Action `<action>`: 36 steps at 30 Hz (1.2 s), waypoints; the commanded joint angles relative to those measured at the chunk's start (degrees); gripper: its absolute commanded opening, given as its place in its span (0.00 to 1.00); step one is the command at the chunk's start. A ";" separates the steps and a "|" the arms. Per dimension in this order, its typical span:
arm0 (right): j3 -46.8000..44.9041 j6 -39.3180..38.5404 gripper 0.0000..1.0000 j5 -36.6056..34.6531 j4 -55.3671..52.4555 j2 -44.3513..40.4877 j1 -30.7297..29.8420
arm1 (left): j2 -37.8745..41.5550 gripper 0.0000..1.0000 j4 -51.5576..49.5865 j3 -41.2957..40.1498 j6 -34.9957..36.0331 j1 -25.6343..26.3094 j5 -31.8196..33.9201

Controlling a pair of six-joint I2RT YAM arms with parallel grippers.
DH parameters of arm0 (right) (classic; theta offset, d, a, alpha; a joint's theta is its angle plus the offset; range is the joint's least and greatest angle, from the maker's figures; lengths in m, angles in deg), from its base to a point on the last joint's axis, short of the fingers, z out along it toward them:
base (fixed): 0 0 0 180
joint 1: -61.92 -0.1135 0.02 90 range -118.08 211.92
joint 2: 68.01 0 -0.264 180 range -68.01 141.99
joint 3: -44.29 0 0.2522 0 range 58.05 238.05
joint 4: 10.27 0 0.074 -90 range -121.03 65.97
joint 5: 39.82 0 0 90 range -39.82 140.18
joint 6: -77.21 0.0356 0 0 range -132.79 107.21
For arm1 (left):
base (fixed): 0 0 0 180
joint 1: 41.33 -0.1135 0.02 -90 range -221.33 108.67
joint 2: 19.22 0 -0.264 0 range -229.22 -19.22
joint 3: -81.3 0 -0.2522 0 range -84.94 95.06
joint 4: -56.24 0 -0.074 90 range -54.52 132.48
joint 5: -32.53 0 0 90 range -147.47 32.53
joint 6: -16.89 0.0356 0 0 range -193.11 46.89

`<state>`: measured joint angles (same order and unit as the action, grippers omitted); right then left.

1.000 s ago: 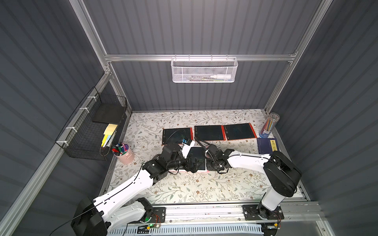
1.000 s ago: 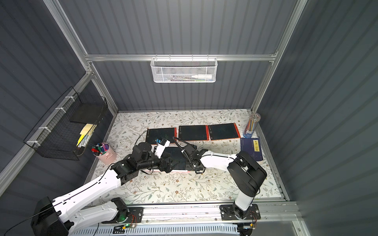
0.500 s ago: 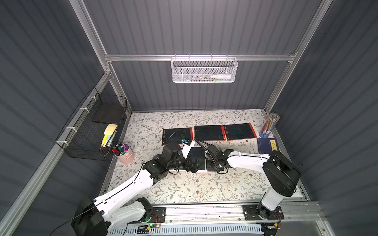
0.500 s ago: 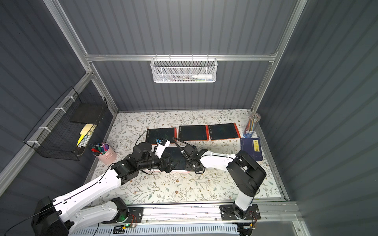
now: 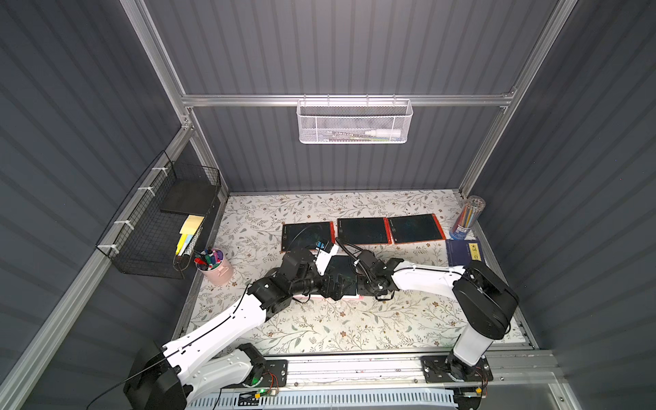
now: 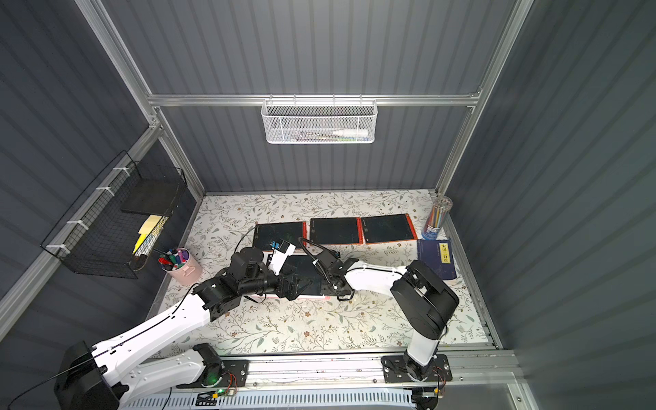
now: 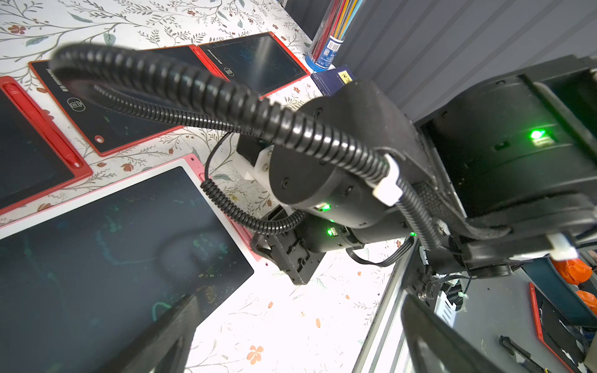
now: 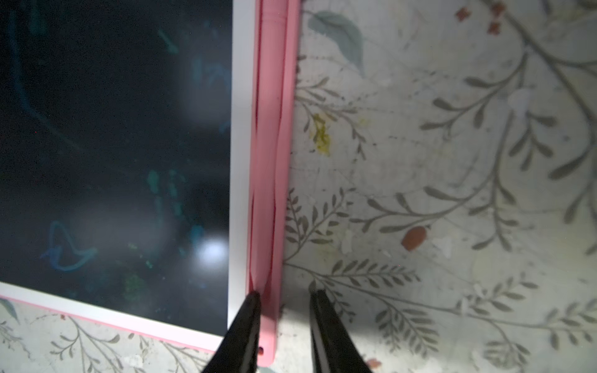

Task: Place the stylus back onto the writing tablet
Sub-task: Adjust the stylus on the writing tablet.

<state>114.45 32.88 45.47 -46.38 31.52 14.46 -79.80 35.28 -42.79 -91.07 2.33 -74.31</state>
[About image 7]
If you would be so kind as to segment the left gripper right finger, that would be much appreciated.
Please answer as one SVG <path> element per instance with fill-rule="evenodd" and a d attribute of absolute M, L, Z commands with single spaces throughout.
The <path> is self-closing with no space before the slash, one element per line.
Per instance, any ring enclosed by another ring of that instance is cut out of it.
<path fill-rule="evenodd" d="M 447 325 L 418 297 L 401 310 L 410 360 L 416 372 L 493 372 L 494 364 Z"/>

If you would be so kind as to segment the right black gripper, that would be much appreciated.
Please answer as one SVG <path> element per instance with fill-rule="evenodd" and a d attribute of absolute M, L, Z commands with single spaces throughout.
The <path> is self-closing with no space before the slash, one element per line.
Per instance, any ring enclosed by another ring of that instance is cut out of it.
<path fill-rule="evenodd" d="M 309 251 L 295 230 L 279 235 L 254 233 L 250 248 L 256 255 L 274 263 L 294 285 L 308 284 L 325 256 Z"/>

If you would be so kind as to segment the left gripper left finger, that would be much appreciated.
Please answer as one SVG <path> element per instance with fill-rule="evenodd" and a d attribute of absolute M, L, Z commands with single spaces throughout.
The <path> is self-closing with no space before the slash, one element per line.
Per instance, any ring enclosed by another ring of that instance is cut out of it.
<path fill-rule="evenodd" d="M 184 296 L 99 372 L 183 372 L 201 323 L 196 295 Z"/>

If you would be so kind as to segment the pink white writing tablet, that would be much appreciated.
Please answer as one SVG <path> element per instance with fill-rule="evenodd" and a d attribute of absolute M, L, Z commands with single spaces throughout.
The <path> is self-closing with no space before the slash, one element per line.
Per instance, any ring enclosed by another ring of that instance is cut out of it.
<path fill-rule="evenodd" d="M 186 295 L 201 323 L 257 262 L 182 158 L 1 229 L 1 370 L 99 372 Z"/>

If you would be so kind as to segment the pink stylus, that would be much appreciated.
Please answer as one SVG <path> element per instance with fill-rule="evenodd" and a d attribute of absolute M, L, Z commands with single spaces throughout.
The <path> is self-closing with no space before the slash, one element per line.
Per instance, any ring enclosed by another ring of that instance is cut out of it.
<path fill-rule="evenodd" d="M 226 219 L 233 226 L 234 231 L 243 242 L 243 247 L 248 250 L 250 256 L 255 259 L 256 262 L 262 262 L 263 259 L 250 247 L 251 239 L 254 238 L 254 234 L 250 231 L 250 227 L 247 227 L 247 222 L 251 223 L 251 220 L 255 220 L 256 218 L 238 207 L 225 195 L 219 185 L 217 185 L 211 177 L 209 165 L 203 165 L 199 158 L 194 154 L 185 155 L 182 160 L 191 168 L 191 174 L 196 179 L 200 180 L 201 184 L 199 187 L 202 192 L 205 193 L 208 200 L 216 206 L 218 211 L 224 214 Z"/>

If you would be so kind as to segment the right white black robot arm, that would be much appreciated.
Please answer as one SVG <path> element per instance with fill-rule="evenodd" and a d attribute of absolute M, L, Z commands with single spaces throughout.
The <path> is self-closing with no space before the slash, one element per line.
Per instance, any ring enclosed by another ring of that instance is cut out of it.
<path fill-rule="evenodd" d="M 567 56 L 488 79 L 427 117 L 409 121 L 372 82 L 352 82 L 299 112 L 396 160 L 400 176 L 439 222 L 428 251 L 439 274 L 505 276 L 515 262 L 596 247 L 596 59 Z M 292 231 L 256 234 L 252 250 L 306 284 L 332 250 L 412 236 L 398 207 L 323 160 L 276 147 L 268 183 L 281 207 L 306 213 Z"/>

